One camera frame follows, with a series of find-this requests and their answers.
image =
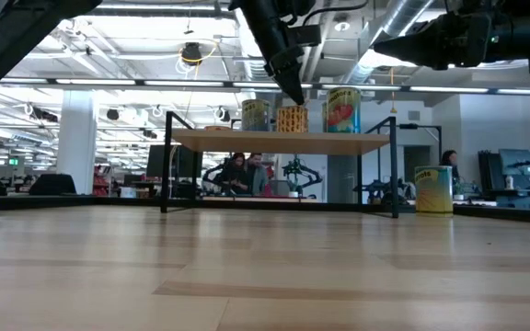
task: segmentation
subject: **white column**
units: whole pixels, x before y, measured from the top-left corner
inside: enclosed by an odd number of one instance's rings
[[[77,194],[93,190],[97,129],[94,92],[64,91],[56,172],[73,177]]]

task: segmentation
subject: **person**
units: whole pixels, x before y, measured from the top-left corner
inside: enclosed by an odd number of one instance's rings
[[[261,153],[252,153],[247,161],[248,190],[254,196],[262,195],[268,183],[267,170],[262,161]]]
[[[443,153],[443,157],[441,158],[441,163],[439,166],[451,166],[452,169],[452,176],[453,176],[453,184],[457,184],[459,182],[459,170],[457,170],[457,152],[454,150],[446,151]]]
[[[222,183],[227,185],[236,194],[250,194],[244,154],[233,154],[232,159],[222,172]]]

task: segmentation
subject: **wooden floor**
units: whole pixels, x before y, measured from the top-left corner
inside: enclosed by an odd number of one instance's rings
[[[0,213],[0,331],[530,331],[530,223]]]

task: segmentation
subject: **woman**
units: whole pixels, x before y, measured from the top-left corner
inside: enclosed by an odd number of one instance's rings
[[[441,158],[441,163],[439,166],[451,166],[453,168],[453,185],[455,186],[455,184],[459,182],[459,171],[457,170],[457,152],[451,150],[443,153],[443,157]]]
[[[232,159],[222,172],[222,183],[229,186],[236,194],[250,194],[244,154],[235,153],[232,156]]]

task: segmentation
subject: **man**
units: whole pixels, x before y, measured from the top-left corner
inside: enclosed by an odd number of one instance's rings
[[[267,170],[262,160],[263,154],[252,153],[247,161],[248,191],[254,196],[262,195],[267,185]]]

